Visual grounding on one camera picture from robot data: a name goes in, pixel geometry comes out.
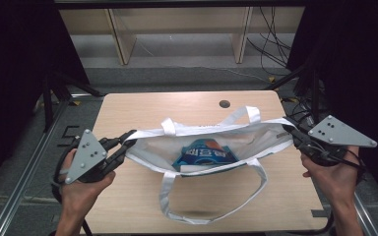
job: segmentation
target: blue package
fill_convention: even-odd
[[[180,169],[182,165],[225,165],[238,161],[228,147],[221,147],[213,139],[201,139],[182,149],[173,166]]]

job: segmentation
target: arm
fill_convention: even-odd
[[[70,167],[74,154],[75,150],[67,154],[62,169]],[[115,172],[112,171],[99,182],[76,181],[69,185],[63,185],[61,188],[62,212],[56,235],[79,235],[85,216],[94,206],[97,196],[113,182],[114,178]]]
[[[358,154],[358,147],[348,147],[348,150]],[[337,235],[363,235],[354,207],[357,169],[341,163],[331,167],[320,166],[304,154],[300,158],[308,170],[303,177],[313,177],[330,202]],[[349,152],[345,159],[358,164],[355,156]]]

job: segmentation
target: bag handle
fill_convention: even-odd
[[[161,183],[160,194],[158,196],[161,211],[163,212],[163,214],[166,217],[168,217],[170,219],[180,221],[180,222],[184,222],[184,223],[188,223],[188,224],[209,224],[209,223],[212,223],[214,221],[217,221],[217,220],[220,220],[222,218],[229,216],[230,214],[238,211],[239,209],[241,209],[242,207],[247,205],[251,200],[253,200],[263,190],[263,188],[267,184],[267,180],[268,180],[267,174],[266,174],[266,171],[263,168],[263,166],[260,164],[259,160],[256,159],[256,158],[253,158],[253,159],[247,161],[247,164],[249,166],[253,167],[256,170],[257,174],[261,177],[261,183],[260,183],[260,186],[258,187],[258,189],[241,206],[238,206],[238,207],[232,209],[231,211],[229,211],[229,212],[227,212],[223,215],[213,217],[213,218],[210,218],[210,219],[189,218],[189,217],[185,217],[183,215],[178,215],[176,213],[173,213],[171,211],[170,207],[169,207],[168,195],[169,195],[169,193],[170,193],[170,191],[173,187],[173,183],[174,183],[174,180],[175,180],[175,177],[176,177],[176,173],[165,172],[164,175],[163,175],[162,183]]]
[[[225,129],[225,127],[229,128],[229,126],[235,125],[235,122],[244,115],[248,115],[248,124],[261,122],[259,108],[253,106],[242,106],[233,111],[224,120],[222,120],[215,126],[192,127],[193,134],[189,134],[191,132],[185,129],[185,135],[197,135],[201,133],[209,134],[212,131],[216,131],[217,127],[220,127],[222,129]],[[179,128],[187,128],[187,126],[185,125],[173,122],[170,118],[166,118],[163,122],[161,122],[161,126],[163,127],[164,134],[167,136],[179,136]]]

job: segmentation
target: tote bag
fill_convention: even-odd
[[[243,116],[248,116],[248,123],[236,124]],[[251,106],[238,108],[222,122],[213,126],[186,126],[166,118],[161,123],[161,128],[140,130],[130,136],[127,140],[138,139],[138,141],[127,150],[126,156],[153,171],[163,173],[159,205],[166,217],[189,224],[209,224],[244,207],[266,186],[268,178],[259,159],[292,144],[292,137],[282,124],[293,126],[284,118],[262,121],[260,110]],[[176,170],[173,163],[180,156],[182,148],[202,139],[213,139],[222,147],[229,147],[238,161],[203,170],[185,172]],[[177,176],[202,176],[228,170],[236,171],[236,167],[245,164],[256,170],[261,184],[241,206],[209,219],[185,217],[170,209],[168,195]]]

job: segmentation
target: wooden tabletop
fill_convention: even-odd
[[[228,108],[220,102],[230,103]],[[105,97],[94,125],[94,134],[119,137],[132,129],[160,128],[170,117],[186,125],[212,125],[241,106],[256,106],[262,120],[280,118],[284,110],[274,91],[195,91],[117,93]],[[236,213],[208,225],[190,225],[166,218],[158,193],[162,174],[130,159],[115,170],[116,178],[97,199],[87,216],[94,233],[202,233],[307,230],[323,228],[325,217],[295,147],[260,160],[269,182],[252,202]],[[248,166],[220,174],[177,178],[170,194],[170,208],[191,217],[212,217],[245,201],[260,185]]]

